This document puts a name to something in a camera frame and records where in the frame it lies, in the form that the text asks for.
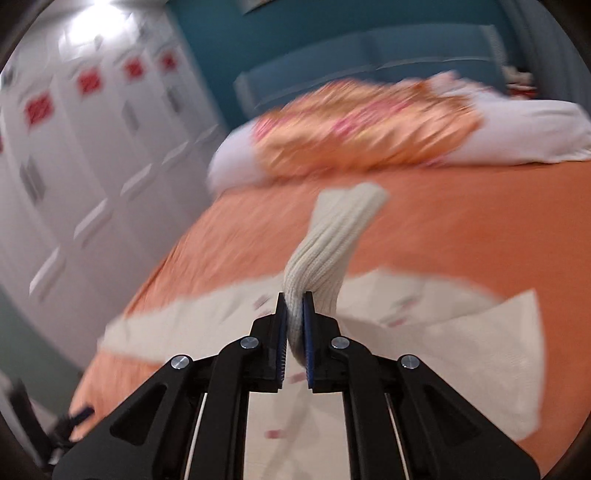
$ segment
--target red label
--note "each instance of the red label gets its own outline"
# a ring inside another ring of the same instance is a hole
[[[160,65],[165,72],[176,72],[177,70],[177,59],[172,51],[165,51],[160,56]]]
[[[139,57],[133,57],[125,62],[123,69],[128,80],[141,80],[144,77],[144,66]]]
[[[43,92],[30,99],[25,107],[25,115],[29,121],[29,127],[50,118],[53,115],[53,102],[49,92]]]
[[[102,80],[97,67],[84,70],[78,75],[78,89],[82,96],[97,92],[102,87]]]

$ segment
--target headboard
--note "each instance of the headboard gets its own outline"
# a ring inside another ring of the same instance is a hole
[[[501,91],[506,65],[493,25],[421,24],[377,28],[333,38],[242,72],[234,88],[248,118],[285,105],[331,80],[377,82],[425,78],[445,70]]]

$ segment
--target wardrobe door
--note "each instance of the wardrobe door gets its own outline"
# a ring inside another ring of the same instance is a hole
[[[8,135],[3,135],[0,155],[2,285],[41,335],[84,368],[115,309],[67,259],[66,249],[45,226],[37,207],[53,186],[41,194],[27,184],[30,179],[21,175]]]
[[[157,172],[157,181],[168,205],[185,231],[209,205],[204,185],[204,168],[184,162],[191,147],[181,125],[168,114],[164,88],[154,65],[144,50],[128,50],[105,59],[105,70],[111,74],[117,94],[132,109],[136,123],[134,138],[146,150]],[[130,66],[137,65],[141,74],[129,77]]]
[[[93,75],[98,81],[92,87],[81,87],[84,79]],[[67,64],[57,77],[69,128],[104,189],[111,217],[116,220],[103,222],[104,226],[83,244],[93,255],[108,259],[108,277],[129,301],[182,228],[154,188],[157,169],[137,149],[129,130],[137,118],[129,106],[117,104],[107,94],[98,60]],[[126,245],[114,241],[115,230],[125,237]]]

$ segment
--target metal screw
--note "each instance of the metal screw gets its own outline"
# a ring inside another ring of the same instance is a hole
[[[342,350],[350,345],[349,339],[345,337],[335,337],[330,341],[333,348]]]
[[[404,355],[400,359],[400,363],[402,364],[402,366],[404,368],[414,370],[415,368],[417,368],[421,364],[421,361],[417,357],[415,357],[414,355]]]
[[[258,338],[244,337],[242,340],[240,340],[240,346],[246,349],[256,348],[258,346]]]
[[[177,370],[185,368],[189,364],[189,357],[185,355],[177,355],[170,361],[170,365]]]

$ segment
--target orange bedsheet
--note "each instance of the orange bedsheet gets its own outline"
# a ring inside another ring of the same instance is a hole
[[[390,170],[230,192],[183,236],[126,312],[280,272],[306,233],[318,192],[368,180],[391,199],[361,238],[351,274],[385,266],[463,277],[504,297],[537,290],[547,379],[541,429],[521,444],[547,472],[591,409],[590,163]],[[96,421],[158,367],[99,352],[73,409],[93,405]]]

